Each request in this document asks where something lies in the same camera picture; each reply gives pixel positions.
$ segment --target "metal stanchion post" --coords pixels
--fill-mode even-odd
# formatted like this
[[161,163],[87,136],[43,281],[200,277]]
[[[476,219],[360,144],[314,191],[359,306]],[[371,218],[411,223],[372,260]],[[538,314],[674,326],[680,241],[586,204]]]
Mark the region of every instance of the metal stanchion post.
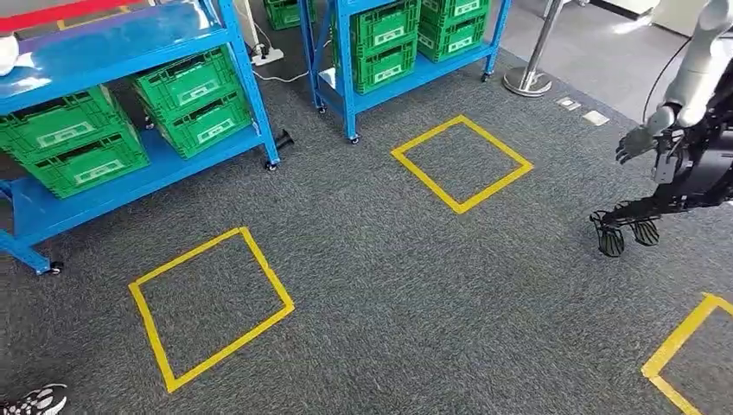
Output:
[[560,16],[560,10],[563,8],[563,4],[563,0],[552,0],[550,12],[547,14],[542,31],[539,32],[537,45],[534,47],[532,58],[530,58],[527,66],[509,69],[504,74],[504,86],[509,91],[524,97],[535,98],[545,95],[552,88],[550,78],[544,73],[537,72],[537,66],[539,65],[539,58],[542,57],[542,53],[545,51],[547,38],[550,37],[550,32],[552,32],[552,28],[555,26],[555,21]]

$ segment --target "stanchion base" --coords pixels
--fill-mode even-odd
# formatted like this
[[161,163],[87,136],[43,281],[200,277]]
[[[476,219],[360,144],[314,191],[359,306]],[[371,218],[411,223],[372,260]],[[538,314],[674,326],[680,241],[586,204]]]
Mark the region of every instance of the stanchion base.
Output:
[[522,89],[522,77],[525,74],[523,67],[515,67],[504,73],[504,86],[511,92],[523,97],[537,98],[545,95],[552,88],[550,77],[544,73],[537,72],[525,89]]

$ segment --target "yellow floor marking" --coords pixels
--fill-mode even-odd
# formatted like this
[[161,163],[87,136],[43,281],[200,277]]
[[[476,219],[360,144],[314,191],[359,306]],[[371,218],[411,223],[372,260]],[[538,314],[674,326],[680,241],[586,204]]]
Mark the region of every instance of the yellow floor marking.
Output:
[[[426,175],[425,172],[423,172],[417,165],[415,165],[415,163],[410,161],[410,159],[408,159],[405,155],[405,152],[409,149],[420,145],[421,143],[424,143],[425,141],[433,138],[441,132],[446,131],[451,126],[458,124],[464,124],[471,130],[478,133],[480,136],[486,138],[496,148],[501,150],[507,156],[510,156],[515,162],[519,164],[519,167],[515,171],[502,177],[499,181],[483,189],[477,195],[471,196],[463,203],[459,203],[458,201],[456,201],[456,199],[454,199],[445,190],[438,186],[435,181],[433,181],[428,175]],[[532,163],[527,161],[519,153],[509,148],[509,146],[502,143],[498,138],[492,136],[488,131],[482,129],[479,125],[463,115],[459,115],[458,117],[455,117],[443,124],[440,124],[432,130],[425,132],[423,135],[413,138],[407,143],[400,145],[398,148],[392,150],[392,155],[394,156],[394,158],[399,160],[399,162],[402,163],[409,171],[411,171],[413,175],[420,179],[420,181],[423,182],[425,186],[432,190],[433,193],[437,195],[437,197],[444,201],[445,204],[450,206],[457,214],[465,213],[472,207],[486,200],[489,196],[508,186],[509,183],[514,182],[515,180],[528,173],[530,170],[534,169]]]
[[[140,290],[140,285],[147,281],[150,281],[152,278],[157,277],[158,275],[166,272],[174,266],[180,265],[183,262],[195,257],[196,255],[206,251],[212,246],[219,244],[223,240],[229,239],[232,236],[238,234],[242,235],[245,243],[247,244],[247,246],[249,246],[250,251],[252,252],[252,255],[254,255],[254,258],[257,260],[260,268],[262,268],[262,271],[265,272],[265,276],[267,276],[270,284],[272,284],[275,292],[280,297],[280,301],[283,302],[283,308],[274,315],[265,319],[260,324],[258,324],[254,329],[242,335],[239,339],[235,340],[229,346],[221,349],[213,356],[209,357],[193,369],[181,375],[181,377],[176,378],[175,375],[173,375],[173,369],[170,367],[168,357],[165,354],[165,349],[163,348],[163,344],[161,343],[160,335],[158,334],[156,324],[153,321],[153,315],[150,314],[148,304],[145,302],[143,292]],[[280,280],[277,278],[275,272],[270,268],[270,265],[267,264],[265,256],[263,255],[262,251],[259,250],[259,246],[257,246],[257,243],[252,238],[249,229],[247,229],[246,227],[234,228],[227,233],[224,233],[214,239],[209,240],[205,244],[197,246],[191,251],[184,253],[182,256],[173,259],[167,264],[162,265],[156,268],[154,271],[149,272],[138,278],[136,281],[130,283],[129,287],[130,291],[132,292],[132,297],[135,298],[135,303],[137,303],[137,307],[140,309],[140,315],[143,318],[143,325],[145,326],[145,331],[148,334],[150,346],[153,349],[153,355],[156,357],[157,364],[160,367],[161,374],[163,375],[163,381],[165,382],[166,389],[168,389],[169,393],[172,393],[174,390],[185,385],[187,382],[189,382],[199,374],[203,373],[222,359],[226,358],[238,348],[241,348],[250,340],[260,335],[263,331],[267,330],[270,326],[285,318],[285,316],[287,316],[290,312],[292,312],[292,310],[295,309],[295,304],[293,304],[293,300],[290,298],[290,295],[288,295],[288,292],[285,290],[285,287],[283,287],[283,284],[280,283]]]
[[662,368],[672,359],[674,354],[690,338],[706,318],[718,307],[727,311],[733,316],[733,304],[728,303],[721,297],[703,293],[703,301],[695,307],[689,316],[667,337],[659,349],[641,367],[644,374],[657,388],[667,396],[685,415],[702,415],[685,397],[679,394],[672,385],[662,379],[660,373]]
[[70,29],[70,28],[75,28],[77,26],[81,26],[82,24],[87,24],[87,23],[91,23],[91,22],[98,22],[100,20],[105,20],[107,17],[119,16],[119,15],[123,15],[125,13],[130,13],[130,8],[127,7],[127,6],[119,6],[118,9],[119,9],[119,13],[115,13],[113,15],[108,15],[108,16],[97,17],[96,19],[87,20],[87,21],[84,21],[84,22],[79,22],[79,23],[70,24],[70,25],[67,25],[66,22],[64,22],[63,20],[57,20],[56,21],[56,26],[59,28],[59,30],[66,30],[66,29]]

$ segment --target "shoe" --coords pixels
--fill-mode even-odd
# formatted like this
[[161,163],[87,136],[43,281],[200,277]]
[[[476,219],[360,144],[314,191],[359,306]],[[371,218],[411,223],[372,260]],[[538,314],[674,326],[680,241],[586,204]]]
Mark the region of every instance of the shoe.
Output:
[[3,415],[56,415],[67,404],[67,386],[50,383],[17,402],[0,404]]

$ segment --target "blue metal shelf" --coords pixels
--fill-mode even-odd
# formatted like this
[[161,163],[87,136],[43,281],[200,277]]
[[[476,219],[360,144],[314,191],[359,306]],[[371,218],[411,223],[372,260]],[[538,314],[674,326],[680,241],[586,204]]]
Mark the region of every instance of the blue metal shelf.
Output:
[[21,41],[18,67],[0,80],[0,114],[214,48],[229,37],[196,0],[179,0]]
[[14,235],[0,230],[0,251],[45,272],[50,262],[33,244],[260,144],[270,164],[280,162],[232,0],[219,0],[219,11],[211,0],[173,0],[21,41],[16,67],[0,77],[0,114],[227,44],[254,125],[189,160],[181,159],[156,131],[145,131],[149,167],[64,200],[33,178],[0,180],[0,196],[13,204],[15,228]]
[[347,0],[343,2],[341,11],[349,16],[356,15],[362,11],[376,9],[394,0]]
[[78,195],[58,199],[33,177],[13,181],[16,241],[37,244],[264,143],[249,126],[184,160],[157,130],[142,131],[141,136],[150,166]]
[[[418,86],[424,85],[432,80],[453,72],[470,63],[486,58],[484,73],[489,76],[494,71],[496,55],[499,51],[499,40],[507,23],[507,15],[512,0],[500,0],[499,14],[494,26],[494,37],[490,42],[483,42],[480,46],[472,48],[456,57],[433,63],[421,54],[417,54],[417,61],[413,73],[384,85],[370,93],[358,94],[354,91],[354,80],[351,67],[351,41],[350,41],[350,16],[364,10],[373,9],[393,0],[327,0],[326,13],[321,19],[321,27],[317,38],[313,33],[313,22],[311,22],[308,11],[308,2],[298,0],[301,19],[301,32],[303,35],[303,47],[305,49],[306,63],[309,68],[309,80],[313,103],[316,108],[334,110],[344,118],[344,130],[350,140],[359,137],[356,132],[356,115],[376,105],[382,104],[388,99],[409,92]],[[321,60],[324,55],[324,45],[328,37],[328,22],[331,22],[335,15],[336,33],[338,37],[333,42],[338,42],[339,71],[334,68],[322,71]]]
[[[415,62],[415,71],[409,76],[396,80],[390,84],[382,86],[367,94],[355,94],[354,95],[354,109],[357,112],[363,112],[369,108],[375,107],[389,99],[407,93],[418,86],[427,84],[432,80],[436,80],[441,76],[451,73],[456,69],[465,67],[473,62],[478,61],[481,58],[485,58],[495,52],[495,47],[490,43],[483,42],[479,47],[473,48],[464,54],[460,54],[457,57],[448,59],[446,61],[433,63],[428,58],[417,54]],[[343,96],[343,88],[341,87],[342,82],[337,79],[335,68],[321,71],[320,73],[321,85],[325,84],[330,89],[334,90],[340,96]],[[322,92],[322,88],[318,88],[317,93],[322,99],[329,99],[329,96]]]

